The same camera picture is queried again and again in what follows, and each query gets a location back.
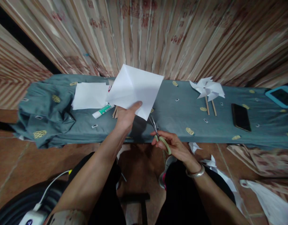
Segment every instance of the bamboo skewer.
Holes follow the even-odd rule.
[[[207,97],[206,97],[206,96],[205,96],[205,99],[206,99],[206,105],[207,105],[208,115],[210,115],[210,111],[209,111],[209,104],[208,104],[208,100],[207,100]]]
[[[115,115],[115,119],[117,119],[117,118],[118,118],[118,108],[116,110],[116,115]]]
[[[212,105],[213,105],[213,109],[214,109],[214,113],[215,113],[215,116],[217,116],[217,113],[216,113],[216,108],[215,108],[215,105],[214,105],[214,102],[212,100]]]
[[[114,110],[114,112],[113,112],[113,118],[114,118],[114,117],[115,117],[115,115],[116,115],[116,112],[117,112],[117,107],[118,107],[118,106],[116,106],[116,107],[115,107],[115,110]]]

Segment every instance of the human hand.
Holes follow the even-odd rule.
[[[134,103],[129,109],[118,107],[118,119],[116,128],[124,132],[130,132],[132,123],[135,119],[135,112],[141,107],[142,102],[138,101]]]
[[[162,136],[168,143],[171,149],[171,154],[178,160],[182,161],[189,172],[196,173],[200,171],[201,165],[194,158],[193,154],[183,145],[176,134],[166,131],[158,131],[158,134]],[[150,135],[154,136],[156,135],[156,132],[154,131]],[[151,144],[166,150],[165,144],[162,141],[157,142],[155,138],[152,140]]]

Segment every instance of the smartphone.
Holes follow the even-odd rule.
[[[251,132],[247,109],[243,106],[232,104],[232,112],[235,127]]]

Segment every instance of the silver bracelet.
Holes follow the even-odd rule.
[[[204,174],[204,171],[205,171],[204,166],[201,165],[201,169],[200,169],[199,172],[197,172],[195,174],[189,174],[188,170],[186,169],[186,174],[187,174],[188,177],[196,178],[196,177],[202,176]]]

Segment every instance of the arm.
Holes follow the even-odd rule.
[[[197,173],[201,165],[194,158],[193,154],[183,145],[176,134],[164,131],[158,131],[159,135],[164,137],[170,145],[172,155],[182,161],[191,173]],[[162,141],[152,141],[161,149],[166,149]],[[229,197],[215,184],[207,173],[193,179],[203,206],[212,224],[249,224],[242,213]]]
[[[74,177],[51,215],[63,210],[77,209],[89,217],[98,201],[117,154],[131,130],[135,112],[141,105],[142,102],[136,102],[128,110],[118,107],[118,120],[115,129]]]

